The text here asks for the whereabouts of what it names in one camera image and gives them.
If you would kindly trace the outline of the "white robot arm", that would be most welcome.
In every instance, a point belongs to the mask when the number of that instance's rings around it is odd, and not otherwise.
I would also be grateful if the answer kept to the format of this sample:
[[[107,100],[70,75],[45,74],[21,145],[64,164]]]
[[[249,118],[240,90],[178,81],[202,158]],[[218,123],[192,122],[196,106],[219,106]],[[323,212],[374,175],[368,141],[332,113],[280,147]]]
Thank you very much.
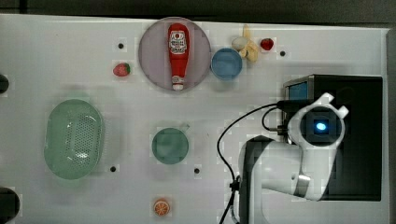
[[[265,189],[310,201],[319,201],[329,183],[337,149],[343,142],[348,114],[345,106],[331,105],[323,93],[299,109],[289,120],[289,142],[262,135],[241,147],[239,217],[241,224],[264,224],[262,192]]]

